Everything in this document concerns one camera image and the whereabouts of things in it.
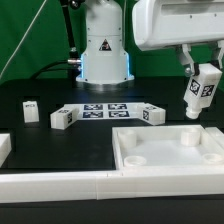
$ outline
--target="circular hole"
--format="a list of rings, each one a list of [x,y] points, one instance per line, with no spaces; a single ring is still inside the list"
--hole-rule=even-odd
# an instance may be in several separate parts
[[[216,153],[209,153],[203,155],[204,162],[211,165],[223,164],[223,156]]]
[[[128,156],[124,159],[124,166],[133,167],[133,166],[144,166],[147,163],[147,160],[142,156]]]

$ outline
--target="green wall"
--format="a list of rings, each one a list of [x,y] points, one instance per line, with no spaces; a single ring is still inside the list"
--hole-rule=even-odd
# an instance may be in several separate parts
[[[123,0],[117,0],[123,7]],[[134,43],[131,12],[135,0],[127,1],[125,48],[130,54],[131,73],[137,77],[184,76],[183,68],[173,49],[141,52]],[[43,0],[1,0],[0,14],[0,70],[17,47]],[[71,10],[74,36],[80,52],[85,50],[84,7]],[[68,43],[64,20],[58,0],[48,0],[42,13],[28,34],[15,58],[5,71],[1,82],[29,78],[41,67],[68,56]],[[193,47],[192,56],[197,62],[206,62],[211,52],[207,46]],[[44,77],[66,77],[65,72],[45,73]]]

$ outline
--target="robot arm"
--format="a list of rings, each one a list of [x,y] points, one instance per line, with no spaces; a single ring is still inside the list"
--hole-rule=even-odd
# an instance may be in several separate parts
[[[224,0],[140,0],[133,9],[136,45],[142,51],[176,48],[190,78],[184,100],[187,116],[196,119],[209,107],[221,78],[224,53]],[[190,55],[191,45],[209,43],[210,63],[197,64]]]

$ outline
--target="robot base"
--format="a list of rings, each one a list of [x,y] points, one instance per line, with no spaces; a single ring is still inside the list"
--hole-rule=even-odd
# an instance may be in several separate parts
[[[133,86],[134,86],[134,76],[130,76],[129,80],[126,80],[124,82],[114,84],[95,84],[81,81],[78,78],[76,79],[76,87],[99,92],[117,91],[125,88],[130,88]]]

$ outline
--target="white robot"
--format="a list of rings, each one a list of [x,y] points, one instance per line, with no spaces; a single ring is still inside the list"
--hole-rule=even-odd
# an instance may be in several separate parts
[[[113,90],[131,85],[129,55],[123,48],[122,10],[114,0],[70,1],[86,4],[87,48],[82,54],[78,86]]]
[[[142,50],[175,47],[186,76],[186,115],[196,119],[209,107],[221,78],[224,49],[224,1],[140,0],[133,9],[136,45]],[[210,63],[194,63],[192,44],[213,46]]]
[[[77,83],[103,90],[126,85],[128,53],[122,46],[122,10],[114,0],[71,0],[86,4],[87,49],[82,54],[82,73]],[[209,107],[221,78],[224,47],[224,0],[139,0],[133,8],[136,45],[142,51],[176,48],[190,77],[184,100],[186,115],[198,118]],[[190,56],[191,45],[213,46],[210,63],[197,64]]]

